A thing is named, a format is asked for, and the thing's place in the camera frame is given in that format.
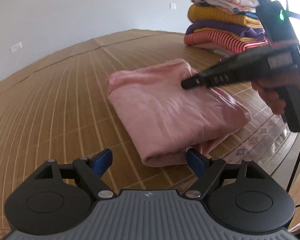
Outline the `person's right hand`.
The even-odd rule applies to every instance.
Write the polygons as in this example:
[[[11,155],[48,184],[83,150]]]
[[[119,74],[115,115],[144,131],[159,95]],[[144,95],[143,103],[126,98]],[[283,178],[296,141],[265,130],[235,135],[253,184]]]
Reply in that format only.
[[[291,69],[274,77],[251,82],[252,88],[258,92],[261,99],[277,115],[285,113],[286,102],[280,98],[274,88],[286,85],[296,85],[300,90],[300,75],[297,69]]]

